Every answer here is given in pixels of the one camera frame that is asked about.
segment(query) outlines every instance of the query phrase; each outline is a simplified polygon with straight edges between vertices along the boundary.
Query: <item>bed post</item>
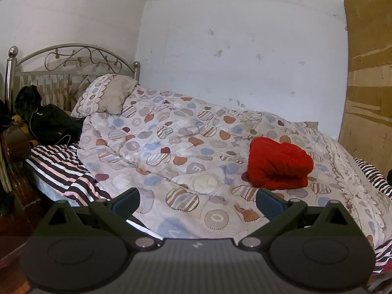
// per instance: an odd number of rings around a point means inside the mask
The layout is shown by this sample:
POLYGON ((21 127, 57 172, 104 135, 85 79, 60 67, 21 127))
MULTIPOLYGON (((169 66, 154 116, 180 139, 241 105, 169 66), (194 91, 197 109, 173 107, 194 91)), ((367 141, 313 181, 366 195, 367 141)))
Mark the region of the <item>bed post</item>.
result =
POLYGON ((5 104, 8 106, 11 114, 13 113, 13 96, 12 96, 12 87, 14 84, 14 76, 15 76, 15 67, 16 67, 16 56, 19 50, 16 46, 13 46, 8 51, 8 60, 7 67, 5 69, 5 104))
POLYGON ((139 78, 140 78, 140 62, 135 61, 133 62, 133 67, 135 68, 135 79, 139 83, 139 78))

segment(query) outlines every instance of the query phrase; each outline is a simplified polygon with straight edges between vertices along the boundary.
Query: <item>folded red towel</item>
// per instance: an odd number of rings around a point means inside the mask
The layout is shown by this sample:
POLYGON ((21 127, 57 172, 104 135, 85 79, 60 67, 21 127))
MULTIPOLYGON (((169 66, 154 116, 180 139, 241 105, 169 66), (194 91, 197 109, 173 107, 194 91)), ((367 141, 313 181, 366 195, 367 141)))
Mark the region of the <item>folded red towel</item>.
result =
POLYGON ((248 177, 256 188, 297 189, 308 185, 313 159, 290 143, 259 137, 250 143, 248 177))

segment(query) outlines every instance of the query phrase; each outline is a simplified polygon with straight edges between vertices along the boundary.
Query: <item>blue gripper pad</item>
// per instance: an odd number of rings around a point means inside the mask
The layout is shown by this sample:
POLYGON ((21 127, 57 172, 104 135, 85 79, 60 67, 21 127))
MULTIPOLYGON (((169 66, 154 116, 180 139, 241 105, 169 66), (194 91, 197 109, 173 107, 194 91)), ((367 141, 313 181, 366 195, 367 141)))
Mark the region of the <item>blue gripper pad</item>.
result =
POLYGON ((289 203, 273 192, 260 188, 256 193, 256 207, 268 220, 271 220, 283 213, 289 207, 289 203))
POLYGON ((115 214, 119 215, 124 220, 127 220, 140 205, 139 191, 136 188, 131 188, 111 200, 109 203, 111 203, 111 207, 109 208, 115 214))

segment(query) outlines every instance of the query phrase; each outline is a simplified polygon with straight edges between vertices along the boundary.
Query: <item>plywood panel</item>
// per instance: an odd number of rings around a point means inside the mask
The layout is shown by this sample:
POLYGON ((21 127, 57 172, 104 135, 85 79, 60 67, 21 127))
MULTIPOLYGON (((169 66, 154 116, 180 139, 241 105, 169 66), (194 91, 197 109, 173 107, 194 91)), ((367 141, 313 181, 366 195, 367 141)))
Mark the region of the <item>plywood panel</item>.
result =
POLYGON ((392 0, 345 0, 349 71, 392 64, 392 0))
POLYGON ((345 0, 348 81, 339 142, 392 169, 392 0, 345 0))

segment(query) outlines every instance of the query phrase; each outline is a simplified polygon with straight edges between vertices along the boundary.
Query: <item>pillowcase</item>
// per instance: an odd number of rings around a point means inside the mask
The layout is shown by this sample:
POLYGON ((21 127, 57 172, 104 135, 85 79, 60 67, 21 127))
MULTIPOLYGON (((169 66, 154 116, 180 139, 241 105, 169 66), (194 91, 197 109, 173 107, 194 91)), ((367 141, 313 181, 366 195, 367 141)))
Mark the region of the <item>pillowcase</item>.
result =
POLYGON ((92 113, 121 114, 125 99, 137 81, 129 76, 106 74, 94 80, 79 98, 71 116, 84 118, 92 113))
POLYGON ((313 128, 314 130, 318 130, 318 122, 305 122, 306 127, 313 128))

